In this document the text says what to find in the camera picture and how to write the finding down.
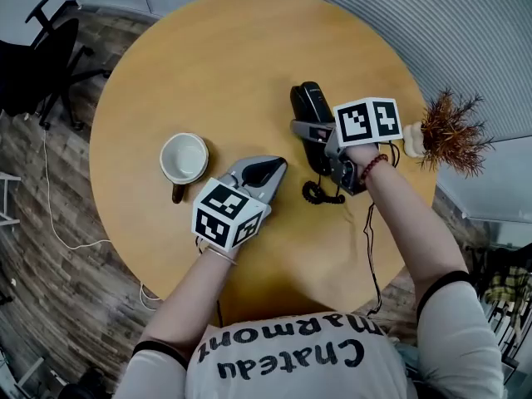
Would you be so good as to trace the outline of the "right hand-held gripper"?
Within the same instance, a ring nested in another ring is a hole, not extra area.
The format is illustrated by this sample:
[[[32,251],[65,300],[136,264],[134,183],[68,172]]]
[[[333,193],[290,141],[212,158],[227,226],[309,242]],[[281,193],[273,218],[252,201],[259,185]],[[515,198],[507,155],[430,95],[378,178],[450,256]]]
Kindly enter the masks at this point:
[[[397,103],[392,98],[369,97],[333,108],[333,123],[292,120],[292,133],[311,142],[327,142],[325,155],[331,164],[331,176],[340,189],[350,195],[364,190],[360,183],[362,168],[353,163],[345,150],[353,145],[399,140],[403,137]]]

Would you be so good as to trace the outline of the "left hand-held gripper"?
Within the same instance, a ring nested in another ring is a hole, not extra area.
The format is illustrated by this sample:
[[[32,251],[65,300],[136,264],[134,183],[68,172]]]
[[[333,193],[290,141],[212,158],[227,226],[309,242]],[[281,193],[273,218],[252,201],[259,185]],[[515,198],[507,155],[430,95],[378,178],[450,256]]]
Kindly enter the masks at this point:
[[[258,155],[209,179],[193,203],[192,234],[225,252],[241,246],[270,215],[287,168],[283,157]]]

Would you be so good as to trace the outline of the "black telephone handset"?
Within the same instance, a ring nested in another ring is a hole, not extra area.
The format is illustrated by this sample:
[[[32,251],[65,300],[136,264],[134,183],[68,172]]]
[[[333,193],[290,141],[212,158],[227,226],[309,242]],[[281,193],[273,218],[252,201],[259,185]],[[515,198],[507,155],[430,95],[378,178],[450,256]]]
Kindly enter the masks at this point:
[[[334,122],[323,91],[314,81],[305,81],[299,86],[293,86],[290,91],[290,101],[297,121]],[[302,139],[302,142],[311,168],[319,175],[329,176],[331,167],[324,153],[325,145],[305,139]]]

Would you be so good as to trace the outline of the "person's left forearm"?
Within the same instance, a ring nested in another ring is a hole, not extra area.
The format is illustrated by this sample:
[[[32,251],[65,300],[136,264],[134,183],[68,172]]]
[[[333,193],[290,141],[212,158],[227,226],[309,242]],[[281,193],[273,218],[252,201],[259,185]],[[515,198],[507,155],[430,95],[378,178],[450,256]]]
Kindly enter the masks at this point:
[[[217,250],[237,262],[238,248],[229,252]],[[162,342],[185,356],[191,355],[208,326],[232,267],[215,254],[201,254],[155,312],[140,339]]]

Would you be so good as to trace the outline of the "person's right forearm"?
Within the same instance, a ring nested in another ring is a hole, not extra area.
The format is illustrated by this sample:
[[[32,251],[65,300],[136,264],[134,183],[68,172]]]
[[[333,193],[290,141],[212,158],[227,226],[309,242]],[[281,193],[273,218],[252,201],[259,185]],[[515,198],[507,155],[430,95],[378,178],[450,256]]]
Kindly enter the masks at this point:
[[[346,154],[369,169],[364,183],[403,257],[417,301],[438,279],[467,271],[451,231],[374,145],[350,146]]]

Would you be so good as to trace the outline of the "round wooden table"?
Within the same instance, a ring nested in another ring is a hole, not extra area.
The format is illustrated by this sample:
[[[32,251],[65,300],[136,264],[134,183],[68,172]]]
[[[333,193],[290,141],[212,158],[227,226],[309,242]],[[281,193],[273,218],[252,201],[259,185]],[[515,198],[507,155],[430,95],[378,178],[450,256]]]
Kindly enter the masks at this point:
[[[289,128],[289,93],[304,81],[319,84],[330,106],[388,97],[402,124],[424,115],[401,58],[365,22],[322,0],[199,0],[159,20],[118,62],[92,123],[91,187],[117,253],[156,296],[167,297],[198,257],[191,220],[202,184],[174,204],[159,162],[180,132],[207,143],[207,178],[248,156],[288,162],[271,215],[224,289],[226,323],[351,312],[401,271],[379,214],[367,247],[368,194],[343,205],[302,197],[314,173]]]

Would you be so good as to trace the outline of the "black swivel office chair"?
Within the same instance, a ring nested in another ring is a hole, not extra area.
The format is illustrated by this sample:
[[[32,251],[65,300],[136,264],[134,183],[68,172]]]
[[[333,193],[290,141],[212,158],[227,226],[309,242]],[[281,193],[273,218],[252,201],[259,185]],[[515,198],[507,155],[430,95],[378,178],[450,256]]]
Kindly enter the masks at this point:
[[[54,27],[52,20],[42,10],[48,1],[41,0],[25,19],[29,22],[35,18],[42,26],[32,45],[0,40],[0,113],[11,117],[32,114],[42,104],[39,125],[47,131],[50,128],[47,117],[56,101],[61,100],[71,126],[80,131],[85,123],[73,115],[71,86],[94,76],[109,78],[112,71],[98,68],[77,74],[74,72],[81,57],[91,57],[94,51],[87,46],[74,50],[79,20],[72,18]]]

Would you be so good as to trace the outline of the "brown and white cup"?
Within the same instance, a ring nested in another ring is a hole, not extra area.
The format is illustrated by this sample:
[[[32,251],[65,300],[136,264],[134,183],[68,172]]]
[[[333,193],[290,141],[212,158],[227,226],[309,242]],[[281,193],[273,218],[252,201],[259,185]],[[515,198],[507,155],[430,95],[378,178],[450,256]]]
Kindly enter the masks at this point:
[[[200,179],[208,163],[208,147],[196,134],[178,133],[165,142],[160,151],[160,168],[172,184],[174,204],[182,201],[186,188]]]

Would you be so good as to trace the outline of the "silver bangle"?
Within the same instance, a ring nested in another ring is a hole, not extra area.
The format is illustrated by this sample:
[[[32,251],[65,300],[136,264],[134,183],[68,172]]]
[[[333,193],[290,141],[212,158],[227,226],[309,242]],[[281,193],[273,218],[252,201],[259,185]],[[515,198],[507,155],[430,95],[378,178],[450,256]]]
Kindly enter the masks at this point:
[[[219,257],[221,257],[222,259],[228,261],[230,264],[232,264],[233,266],[238,266],[238,263],[231,257],[229,257],[228,255],[225,255],[223,254],[222,252],[218,251],[217,249],[214,249],[210,246],[206,247],[203,251],[202,251],[202,254],[204,253],[212,253],[212,254],[215,254]]]

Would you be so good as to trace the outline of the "brown plant in cream pot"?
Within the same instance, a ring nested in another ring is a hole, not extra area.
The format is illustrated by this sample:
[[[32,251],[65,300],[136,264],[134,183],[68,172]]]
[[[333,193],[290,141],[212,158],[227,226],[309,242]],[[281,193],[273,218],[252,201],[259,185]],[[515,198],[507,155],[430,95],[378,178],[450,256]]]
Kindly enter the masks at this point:
[[[479,94],[465,97],[450,88],[441,91],[430,100],[421,121],[403,127],[406,155],[433,171],[448,165],[465,177],[480,175],[485,152],[492,148],[485,123],[474,119],[483,101]]]

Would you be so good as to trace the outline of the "white printed t-shirt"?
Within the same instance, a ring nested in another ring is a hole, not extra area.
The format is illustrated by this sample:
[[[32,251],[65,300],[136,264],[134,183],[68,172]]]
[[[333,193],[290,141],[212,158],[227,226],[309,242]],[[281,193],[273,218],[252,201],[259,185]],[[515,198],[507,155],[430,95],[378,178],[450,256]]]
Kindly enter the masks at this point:
[[[500,350],[464,272],[423,296],[417,368],[351,313],[238,323],[185,360],[154,341],[134,351],[113,399],[503,399]]]

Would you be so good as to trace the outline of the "yellow green patterned cloth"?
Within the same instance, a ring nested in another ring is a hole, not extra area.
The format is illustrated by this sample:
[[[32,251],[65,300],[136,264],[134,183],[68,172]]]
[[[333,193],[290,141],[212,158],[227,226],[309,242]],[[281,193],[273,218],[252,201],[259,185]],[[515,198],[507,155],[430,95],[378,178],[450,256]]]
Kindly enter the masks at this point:
[[[487,303],[513,303],[511,319],[515,320],[532,296],[532,274],[526,268],[510,266],[507,269],[507,272],[498,271],[494,274],[484,293],[484,299]]]

